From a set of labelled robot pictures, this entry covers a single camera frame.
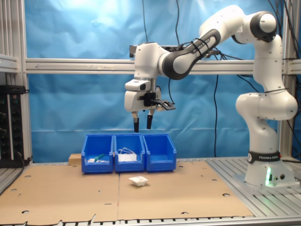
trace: blue bin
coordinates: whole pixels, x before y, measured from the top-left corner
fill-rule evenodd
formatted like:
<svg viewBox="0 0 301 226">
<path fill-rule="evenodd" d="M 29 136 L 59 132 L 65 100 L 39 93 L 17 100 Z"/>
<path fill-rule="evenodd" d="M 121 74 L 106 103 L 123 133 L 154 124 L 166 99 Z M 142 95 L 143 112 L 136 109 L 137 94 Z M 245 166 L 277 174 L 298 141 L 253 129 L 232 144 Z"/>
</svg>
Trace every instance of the blue bin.
<svg viewBox="0 0 301 226">
<path fill-rule="evenodd" d="M 143 135 L 143 141 L 148 172 L 175 170 L 177 151 L 168 134 Z"/>
<path fill-rule="evenodd" d="M 83 173 L 113 172 L 113 134 L 86 135 L 81 151 L 81 171 Z M 89 159 L 105 154 L 100 160 L 108 162 L 87 162 Z"/>
<path fill-rule="evenodd" d="M 133 172 L 145 170 L 145 149 L 141 134 L 115 134 L 114 142 L 116 172 Z M 137 161 L 118 161 L 118 150 L 124 147 L 136 153 Z"/>
</svg>

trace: green light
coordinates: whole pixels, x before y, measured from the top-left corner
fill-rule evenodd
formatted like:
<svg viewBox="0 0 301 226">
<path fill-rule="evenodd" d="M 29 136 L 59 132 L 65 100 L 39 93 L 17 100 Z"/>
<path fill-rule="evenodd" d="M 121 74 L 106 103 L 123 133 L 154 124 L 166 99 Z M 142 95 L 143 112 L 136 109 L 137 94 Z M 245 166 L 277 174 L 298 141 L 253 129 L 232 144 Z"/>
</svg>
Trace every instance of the green light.
<svg viewBox="0 0 301 226">
<path fill-rule="evenodd" d="M 265 179 L 265 186 L 268 186 L 269 185 L 269 176 L 271 175 L 271 167 L 268 167 L 268 170 L 267 170 L 267 177 Z"/>
</svg>

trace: metal platform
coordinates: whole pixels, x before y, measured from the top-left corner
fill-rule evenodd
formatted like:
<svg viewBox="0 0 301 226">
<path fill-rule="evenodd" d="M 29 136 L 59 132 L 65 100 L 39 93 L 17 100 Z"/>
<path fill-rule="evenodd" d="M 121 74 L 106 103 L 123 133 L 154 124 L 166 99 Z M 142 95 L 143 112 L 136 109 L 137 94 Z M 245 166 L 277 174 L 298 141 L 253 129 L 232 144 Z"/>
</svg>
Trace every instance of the metal platform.
<svg viewBox="0 0 301 226">
<path fill-rule="evenodd" d="M 178 159 L 178 162 L 206 161 L 235 192 L 241 201 L 254 214 L 253 217 L 233 218 L 181 218 L 181 219 L 148 219 L 148 220 L 120 220 L 116 222 L 60 222 L 58 226 L 99 226 L 120 225 L 185 225 L 185 226 L 221 226 L 221 225 L 301 225 L 301 188 L 270 190 L 257 192 L 252 195 L 235 180 L 236 175 L 244 175 L 247 169 L 247 160 L 244 157 L 237 158 L 206 158 L 206 159 Z M 62 165 L 67 163 L 47 163 L 33 165 Z M 288 163 L 290 167 L 301 172 L 301 164 Z M 0 190 L 5 183 L 9 183 L 18 174 L 20 169 L 0 169 Z"/>
</svg>

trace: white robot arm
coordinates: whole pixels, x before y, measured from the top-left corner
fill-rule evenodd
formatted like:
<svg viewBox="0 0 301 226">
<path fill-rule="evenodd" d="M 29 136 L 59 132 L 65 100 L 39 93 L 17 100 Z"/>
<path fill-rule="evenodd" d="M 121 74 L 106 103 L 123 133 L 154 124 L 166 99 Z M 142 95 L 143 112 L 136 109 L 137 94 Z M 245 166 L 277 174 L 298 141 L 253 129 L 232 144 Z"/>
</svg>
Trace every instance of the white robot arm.
<svg viewBox="0 0 301 226">
<path fill-rule="evenodd" d="M 126 83 L 125 94 L 125 109 L 132 112 L 135 131 L 139 127 L 139 110 L 150 110 L 150 129 L 155 109 L 175 109 L 170 102 L 160 100 L 161 92 L 156 88 L 158 75 L 173 80 L 185 78 L 198 60 L 229 37 L 239 44 L 252 43 L 253 77 L 265 92 L 242 94 L 236 102 L 236 109 L 250 131 L 246 182 L 255 186 L 295 185 L 292 170 L 280 160 L 277 134 L 266 123 L 266 119 L 288 120 L 297 113 L 297 102 L 282 82 L 282 43 L 274 16 L 266 11 L 245 15 L 238 6 L 229 6 L 207 19 L 199 35 L 188 47 L 179 46 L 174 52 L 154 42 L 137 47 L 134 79 Z"/>
</svg>

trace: blue curtain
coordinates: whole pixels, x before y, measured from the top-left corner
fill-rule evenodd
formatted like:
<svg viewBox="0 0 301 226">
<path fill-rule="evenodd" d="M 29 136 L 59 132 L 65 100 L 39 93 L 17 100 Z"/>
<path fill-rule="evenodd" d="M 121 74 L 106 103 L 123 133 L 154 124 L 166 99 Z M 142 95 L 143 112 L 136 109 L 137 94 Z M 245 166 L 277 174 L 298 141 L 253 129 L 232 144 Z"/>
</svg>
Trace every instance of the blue curtain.
<svg viewBox="0 0 301 226">
<path fill-rule="evenodd" d="M 177 45 L 175 0 L 145 0 L 149 41 Z M 245 14 L 271 11 L 262 0 L 179 0 L 181 43 L 198 37 L 199 26 L 216 11 L 240 6 Z M 129 45 L 145 42 L 141 0 L 25 0 L 27 55 L 33 58 L 129 59 Z M 232 39 L 219 49 L 253 59 L 252 44 Z M 67 161 L 80 153 L 86 134 L 133 133 L 124 110 L 124 85 L 133 75 L 29 74 L 32 149 L 35 162 Z M 253 79 L 249 81 L 262 90 Z M 176 110 L 156 112 L 146 130 L 147 112 L 139 113 L 141 133 L 169 133 L 178 158 L 213 157 L 216 75 L 189 75 L 171 81 Z M 159 78 L 162 98 L 169 99 L 168 79 Z M 246 156 L 249 132 L 235 109 L 242 93 L 253 92 L 235 75 L 219 77 L 217 156 Z M 270 123 L 277 128 L 277 122 Z"/>
</svg>

